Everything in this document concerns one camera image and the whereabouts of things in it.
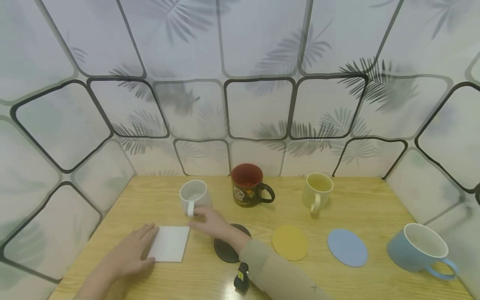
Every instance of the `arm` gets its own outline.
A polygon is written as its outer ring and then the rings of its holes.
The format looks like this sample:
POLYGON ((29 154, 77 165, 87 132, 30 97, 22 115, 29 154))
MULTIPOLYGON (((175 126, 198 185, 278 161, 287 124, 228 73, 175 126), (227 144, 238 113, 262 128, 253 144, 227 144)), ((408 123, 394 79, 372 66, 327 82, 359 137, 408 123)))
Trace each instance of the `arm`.
POLYGON ((300 268, 231 226, 217 211, 200 207, 195 214, 205 216, 205 222, 191 221, 190 227, 229 243, 249 266, 250 280, 273 300, 330 299, 300 268))
POLYGON ((145 224, 124 238, 88 275, 75 298, 103 300, 115 281, 152 266, 155 262, 154 257, 145 260, 141 257, 157 232, 158 227, 153 223, 145 224))

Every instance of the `round coaster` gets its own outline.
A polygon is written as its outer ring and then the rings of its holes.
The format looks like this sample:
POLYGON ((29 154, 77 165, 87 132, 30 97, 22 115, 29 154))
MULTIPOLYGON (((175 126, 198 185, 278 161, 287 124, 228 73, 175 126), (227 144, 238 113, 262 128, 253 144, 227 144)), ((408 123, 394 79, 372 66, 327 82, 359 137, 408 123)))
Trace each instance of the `round coaster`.
POLYGON ((272 244, 278 255, 289 261, 299 261, 307 255, 307 237, 292 225, 282 225, 275 229, 272 244))
POLYGON ((360 267, 367 262, 367 247, 355 233, 346 229, 330 232, 328 248, 339 261, 351 267, 360 267))
MULTIPOLYGON (((240 229, 241 231, 245 232, 249 236, 252 236, 248 231, 248 229, 245 228, 244 226, 240 224, 232 224, 232 226, 240 229)), ((238 263, 240 261, 239 255, 237 254, 237 252, 228 243, 219 239, 214 239, 213 247, 215 249, 215 253, 222 261, 227 263, 238 263)))

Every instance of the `black coaster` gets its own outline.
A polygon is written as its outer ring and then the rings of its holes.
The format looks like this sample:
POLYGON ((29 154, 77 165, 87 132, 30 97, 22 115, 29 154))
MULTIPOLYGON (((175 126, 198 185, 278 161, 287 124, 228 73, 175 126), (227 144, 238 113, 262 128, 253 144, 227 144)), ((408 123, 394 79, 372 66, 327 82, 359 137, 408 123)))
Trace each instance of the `black coaster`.
MULTIPOLYGON (((252 236, 247 228, 240 224, 232 224, 233 227, 240 229, 241 231, 245 232, 249 236, 252 236)), ((227 244, 226 242, 215 239, 213 241, 213 247, 215 249, 215 253, 217 256, 224 262, 227 263, 238 263, 240 261, 239 255, 235 252, 235 250, 227 244)))

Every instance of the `light blue coaster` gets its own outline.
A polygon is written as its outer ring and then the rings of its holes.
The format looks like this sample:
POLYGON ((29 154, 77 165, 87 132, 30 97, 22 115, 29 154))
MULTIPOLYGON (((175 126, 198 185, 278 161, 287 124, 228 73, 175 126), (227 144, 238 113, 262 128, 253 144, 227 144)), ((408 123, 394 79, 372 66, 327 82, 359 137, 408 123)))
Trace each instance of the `light blue coaster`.
POLYGON ((328 248, 341 262, 360 267, 367 262, 367 247, 357 235, 346 229, 334 229, 328 235, 328 248))

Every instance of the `black device on wrist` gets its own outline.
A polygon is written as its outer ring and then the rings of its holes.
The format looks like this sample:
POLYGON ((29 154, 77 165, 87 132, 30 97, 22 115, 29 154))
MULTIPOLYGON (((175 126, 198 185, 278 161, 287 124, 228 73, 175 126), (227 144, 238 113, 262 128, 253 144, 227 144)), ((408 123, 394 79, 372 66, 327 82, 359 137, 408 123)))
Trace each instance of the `black device on wrist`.
POLYGON ((233 285, 241 293, 245 293, 248 290, 249 279, 248 279, 248 265, 246 263, 240 263, 239 273, 233 281, 233 285))

